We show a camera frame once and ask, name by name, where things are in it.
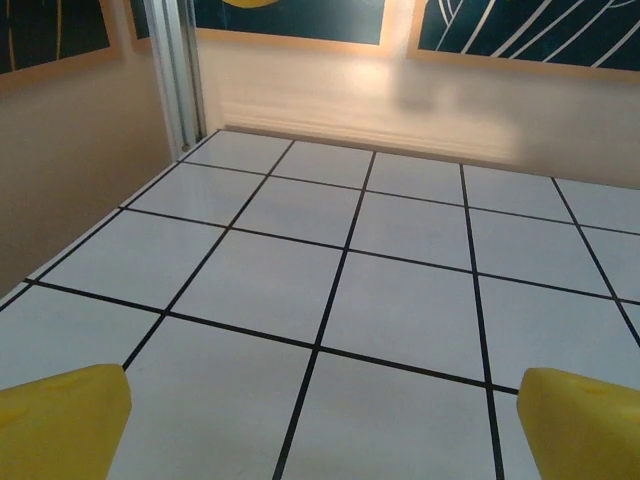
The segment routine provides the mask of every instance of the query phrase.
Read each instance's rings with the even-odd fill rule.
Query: wall
[[[395,2],[386,58],[201,40],[207,110],[221,102],[231,126],[640,187],[638,86],[405,60],[412,9]]]
[[[0,296],[170,161],[150,52],[0,93]]]

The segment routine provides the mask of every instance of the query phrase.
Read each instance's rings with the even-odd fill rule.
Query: white line pattern
[[[516,33],[511,35],[509,40],[504,42],[500,48],[498,48],[495,52],[491,54],[491,56],[499,57],[500,55],[502,55],[505,52],[505,50],[509,48],[511,45],[513,45],[513,43],[516,40],[518,40],[518,38],[520,38],[522,34],[531,26],[531,24],[535,22],[540,15],[542,15],[542,12],[546,10],[546,8],[549,6],[549,4],[552,1],[553,0],[545,0],[544,2],[542,2],[540,6],[536,9],[536,11],[533,12],[533,14],[527,19],[527,21],[524,22],[518,30],[516,30]]]
[[[518,55],[520,55],[522,52],[524,52],[527,48],[529,48],[531,45],[533,45],[535,42],[537,42],[540,39],[540,37],[542,37],[545,33],[547,33],[549,30],[551,30],[553,27],[555,27],[558,23],[560,23],[562,20],[564,20],[564,18],[567,15],[571,14],[571,12],[573,12],[576,8],[578,8],[583,2],[584,2],[584,0],[578,0],[575,4],[573,4],[573,6],[571,6],[571,8],[569,8],[566,12],[564,12],[562,15],[560,15],[558,18],[556,18],[553,22],[551,22],[544,30],[542,30],[539,34],[537,34],[535,37],[533,37],[531,40],[529,40],[527,43],[525,43],[515,53],[512,53],[509,56],[509,58],[516,58]]]
[[[629,40],[629,38],[631,38],[631,35],[633,35],[634,33],[636,33],[636,31],[640,28],[640,20],[629,29],[629,31],[625,34],[624,37],[622,37],[620,40],[618,40],[618,43],[616,43],[613,47],[611,47],[611,50],[609,50],[607,53],[605,53],[602,57],[600,57],[600,59],[594,63],[593,65],[591,65],[592,67],[599,67],[600,65],[602,65],[602,63],[609,58],[611,55],[613,55],[614,53],[616,53],[616,51],[622,46],[624,45],[624,43]]]
[[[460,11],[460,7],[462,6],[463,3],[464,3],[464,0],[460,0],[460,3],[456,7],[456,11],[453,12],[453,16],[451,17],[451,22],[449,22],[449,25],[447,25],[447,28],[445,28],[444,33],[440,37],[440,41],[438,42],[438,45],[436,46],[436,52],[438,50],[440,50],[440,45],[442,45],[442,42],[444,41],[444,38],[447,36],[447,33],[449,33],[449,29],[451,28],[451,24],[456,19],[456,16],[458,15],[458,12]]]
[[[469,50],[469,47],[471,47],[471,45],[475,41],[476,37],[478,36],[478,33],[480,33],[480,30],[482,30],[482,27],[487,21],[487,18],[489,17],[489,14],[491,13],[491,10],[493,9],[493,6],[495,5],[495,3],[496,3],[496,0],[490,0],[489,5],[487,5],[487,8],[482,14],[482,18],[476,25],[476,29],[473,31],[473,33],[471,34],[471,37],[469,37],[469,40],[467,41],[467,44],[464,46],[464,48],[460,53],[467,53],[467,50]]]
[[[624,3],[619,3],[618,5],[611,5],[609,8],[620,8],[620,7],[624,7],[625,5],[629,5],[630,3],[635,2],[636,0],[628,0]]]
[[[445,11],[444,3],[442,3],[442,0],[438,0],[438,3],[440,4],[440,13],[442,14],[442,18],[444,19],[444,23],[446,23],[447,27],[448,27],[449,26],[449,19],[447,18],[447,12]]]
[[[560,45],[558,48],[555,49],[555,51],[549,55],[547,58],[545,58],[543,60],[543,62],[548,62],[549,60],[551,60],[553,57],[555,57],[558,53],[560,53],[562,50],[564,50],[565,48],[567,48],[569,45],[571,45],[573,43],[573,41],[578,38],[580,35],[582,35],[582,33],[589,28],[591,25],[593,25],[593,23],[600,18],[600,16],[605,12],[605,10],[607,8],[609,8],[613,2],[615,2],[616,0],[609,0],[609,2],[602,7],[602,9],[596,13],[593,18],[591,20],[589,20],[580,30],[578,30],[576,33],[574,33],[571,38],[569,40],[567,40],[566,42],[564,42],[562,45]]]

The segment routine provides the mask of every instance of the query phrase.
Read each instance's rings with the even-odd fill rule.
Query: yellow object
[[[258,8],[276,3],[278,0],[223,0],[229,5],[239,8]]]
[[[533,368],[518,413],[543,480],[640,479],[640,391]]]
[[[119,365],[0,391],[0,479],[104,480],[130,411]]]

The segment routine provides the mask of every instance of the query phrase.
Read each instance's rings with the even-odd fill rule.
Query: dark teal poster
[[[380,43],[384,14],[384,0],[278,0],[256,8],[194,3],[200,28],[369,45]]]
[[[136,37],[138,40],[149,38],[149,24],[147,23],[147,14],[144,9],[144,0],[130,0],[130,2]]]
[[[0,0],[0,74],[109,47],[100,0]]]
[[[429,0],[418,48],[640,71],[640,0]]]

